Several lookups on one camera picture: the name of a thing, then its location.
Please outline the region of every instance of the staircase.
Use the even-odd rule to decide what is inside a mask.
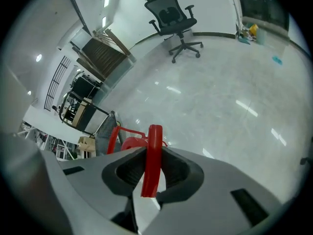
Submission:
[[[107,78],[126,55],[92,38],[82,49],[99,72]]]

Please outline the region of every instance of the floor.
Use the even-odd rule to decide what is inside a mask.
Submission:
[[[117,112],[126,128],[147,133],[162,125],[169,146],[228,162],[285,203],[298,190],[312,136],[310,60],[269,34],[264,46],[192,40],[203,41],[200,58],[184,50],[172,64],[157,43],[100,107]]]

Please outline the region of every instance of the black office chair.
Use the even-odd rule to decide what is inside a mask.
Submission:
[[[203,48],[203,43],[185,43],[183,39],[183,33],[188,31],[187,29],[197,23],[197,20],[194,18],[194,15],[191,11],[191,8],[194,7],[193,5],[185,8],[185,10],[189,10],[191,18],[186,17],[177,0],[147,0],[145,7],[156,17],[160,29],[158,29],[156,26],[155,20],[151,20],[149,23],[154,26],[160,36],[177,34],[180,38],[181,45],[169,51],[170,55],[173,55],[173,50],[178,49],[173,57],[172,63],[176,62],[175,58],[183,49],[192,50],[197,53],[196,57],[200,57],[199,51],[195,48],[192,48],[191,46],[200,45],[200,47]]]

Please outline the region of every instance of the baseboard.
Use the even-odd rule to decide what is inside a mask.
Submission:
[[[227,37],[236,39],[236,34],[221,33],[221,32],[193,32],[194,36],[211,36],[211,37]]]
[[[151,34],[150,36],[147,36],[147,37],[141,39],[140,41],[138,41],[137,43],[135,43],[135,45],[138,45],[138,44],[142,43],[143,41],[146,41],[147,39],[152,38],[152,37],[155,37],[155,36],[157,36],[157,35],[158,35],[157,32],[156,32],[156,33],[153,33],[153,34]]]
[[[308,59],[312,60],[312,57],[298,44],[296,44],[293,40],[289,39],[289,42],[296,47],[300,52],[302,52]]]

